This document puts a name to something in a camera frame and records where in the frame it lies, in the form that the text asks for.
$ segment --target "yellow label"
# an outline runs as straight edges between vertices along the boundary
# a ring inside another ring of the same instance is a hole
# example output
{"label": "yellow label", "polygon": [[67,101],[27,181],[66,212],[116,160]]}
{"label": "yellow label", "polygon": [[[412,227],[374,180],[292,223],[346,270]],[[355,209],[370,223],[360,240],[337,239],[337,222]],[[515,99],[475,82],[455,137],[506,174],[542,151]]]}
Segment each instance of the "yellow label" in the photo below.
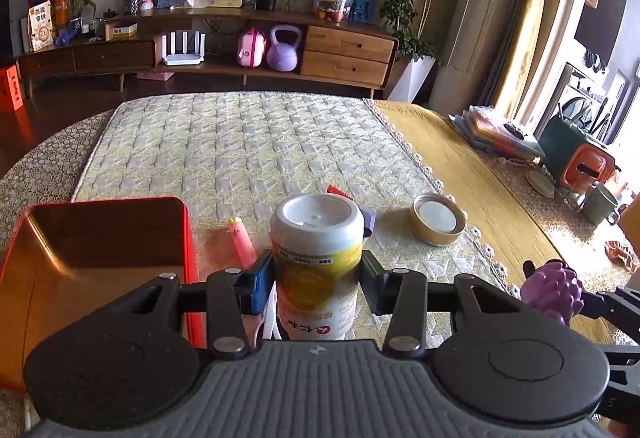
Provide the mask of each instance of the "yellow label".
{"label": "yellow label", "polygon": [[327,256],[305,256],[273,243],[278,296],[304,312],[350,299],[358,285],[362,242]]}

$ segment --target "white bottle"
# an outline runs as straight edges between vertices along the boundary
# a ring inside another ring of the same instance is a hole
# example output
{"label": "white bottle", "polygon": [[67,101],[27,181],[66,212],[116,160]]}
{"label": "white bottle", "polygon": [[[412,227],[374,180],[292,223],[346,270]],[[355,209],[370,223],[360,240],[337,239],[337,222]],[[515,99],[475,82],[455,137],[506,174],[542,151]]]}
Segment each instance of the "white bottle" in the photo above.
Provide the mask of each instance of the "white bottle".
{"label": "white bottle", "polygon": [[271,217],[278,313],[291,339],[340,339],[353,325],[364,218],[350,199],[301,194]]}

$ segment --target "green mug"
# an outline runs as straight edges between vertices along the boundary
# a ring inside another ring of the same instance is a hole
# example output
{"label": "green mug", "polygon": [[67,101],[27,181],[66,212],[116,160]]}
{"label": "green mug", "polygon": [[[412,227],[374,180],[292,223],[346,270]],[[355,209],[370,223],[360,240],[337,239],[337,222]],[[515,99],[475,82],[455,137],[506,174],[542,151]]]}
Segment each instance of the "green mug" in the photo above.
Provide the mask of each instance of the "green mug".
{"label": "green mug", "polygon": [[617,209],[618,200],[599,182],[593,184],[582,204],[582,214],[593,225],[599,225],[604,220],[615,225],[620,218]]}

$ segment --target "lace trim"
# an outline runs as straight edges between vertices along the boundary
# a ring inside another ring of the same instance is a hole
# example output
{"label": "lace trim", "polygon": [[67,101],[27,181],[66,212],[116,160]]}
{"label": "lace trim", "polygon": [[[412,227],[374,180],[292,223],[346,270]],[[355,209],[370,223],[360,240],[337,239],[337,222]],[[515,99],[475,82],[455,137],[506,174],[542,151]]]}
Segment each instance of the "lace trim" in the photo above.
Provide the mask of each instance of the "lace trim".
{"label": "lace trim", "polygon": [[[438,180],[433,176],[433,169],[428,165],[422,162],[422,155],[419,153],[412,152],[412,145],[409,142],[404,141],[404,135],[396,131],[396,126],[389,122],[388,116],[380,111],[370,98],[363,98],[364,103],[367,105],[369,110],[376,116],[376,118],[385,126],[386,130],[391,134],[391,136],[398,142],[402,150],[411,158],[416,167],[422,172],[425,178],[429,181],[431,186],[438,192],[438,194],[442,194],[444,197],[450,199],[455,202],[456,199],[451,195],[444,192],[444,183],[442,180]],[[468,215],[466,211],[463,211],[465,217],[468,219]],[[491,269],[492,274],[497,279],[498,283],[502,286],[502,289],[505,292],[508,292],[510,295],[520,298],[520,288],[513,283],[507,282],[508,269],[507,267],[501,263],[500,261],[495,261],[495,252],[494,250],[485,243],[482,243],[482,232],[479,228],[473,227],[471,225],[467,225],[465,232],[469,235],[471,240],[473,241],[475,247],[478,249],[480,254],[486,261],[489,263],[489,268]]]}

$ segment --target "purple kettlebell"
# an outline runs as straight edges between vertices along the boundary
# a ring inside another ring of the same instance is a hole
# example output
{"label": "purple kettlebell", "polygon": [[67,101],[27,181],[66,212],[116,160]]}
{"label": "purple kettlebell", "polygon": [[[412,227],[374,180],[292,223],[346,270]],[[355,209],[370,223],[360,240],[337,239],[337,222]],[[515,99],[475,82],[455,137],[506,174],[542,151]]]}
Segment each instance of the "purple kettlebell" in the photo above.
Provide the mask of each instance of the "purple kettlebell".
{"label": "purple kettlebell", "polygon": [[[297,34],[293,44],[278,41],[276,32],[286,30]],[[291,24],[279,24],[271,28],[271,48],[267,52],[267,64],[277,72],[290,72],[298,66],[298,46],[302,40],[302,30]]]}

